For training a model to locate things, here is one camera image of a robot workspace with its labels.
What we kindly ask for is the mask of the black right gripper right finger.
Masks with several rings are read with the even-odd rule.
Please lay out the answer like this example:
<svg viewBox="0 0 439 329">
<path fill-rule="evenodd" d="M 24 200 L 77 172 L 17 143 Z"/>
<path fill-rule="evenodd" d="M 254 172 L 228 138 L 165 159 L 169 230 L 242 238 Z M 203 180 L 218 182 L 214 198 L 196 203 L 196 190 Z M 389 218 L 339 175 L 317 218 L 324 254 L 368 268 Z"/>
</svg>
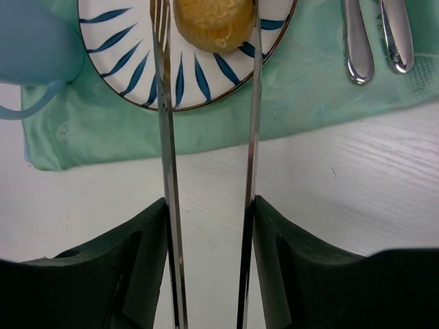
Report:
<svg viewBox="0 0 439 329">
<path fill-rule="evenodd" d="M 437 328 L 438 250 L 360 256 L 255 199 L 254 252 L 267 328 Z"/>
</svg>

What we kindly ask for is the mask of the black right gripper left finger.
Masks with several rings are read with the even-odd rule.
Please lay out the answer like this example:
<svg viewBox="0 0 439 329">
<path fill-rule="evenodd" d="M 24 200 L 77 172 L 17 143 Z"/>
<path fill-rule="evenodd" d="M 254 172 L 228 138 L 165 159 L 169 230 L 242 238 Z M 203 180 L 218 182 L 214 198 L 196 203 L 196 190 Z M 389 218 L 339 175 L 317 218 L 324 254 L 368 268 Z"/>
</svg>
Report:
<svg viewBox="0 0 439 329">
<path fill-rule="evenodd" d="M 2 328 L 153 328 L 167 255 L 159 199 L 54 258 L 1 261 Z"/>
</svg>

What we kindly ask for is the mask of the small round yellow bun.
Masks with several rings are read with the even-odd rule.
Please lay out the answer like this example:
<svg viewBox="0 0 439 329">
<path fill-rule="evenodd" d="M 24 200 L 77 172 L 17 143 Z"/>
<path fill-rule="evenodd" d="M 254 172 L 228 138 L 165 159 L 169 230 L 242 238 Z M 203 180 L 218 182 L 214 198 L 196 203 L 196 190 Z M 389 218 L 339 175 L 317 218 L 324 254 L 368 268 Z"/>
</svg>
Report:
<svg viewBox="0 0 439 329">
<path fill-rule="evenodd" d="M 174 20 L 180 35 L 195 48 L 226 53 L 251 35 L 256 14 L 252 1 L 173 1 Z"/>
</svg>

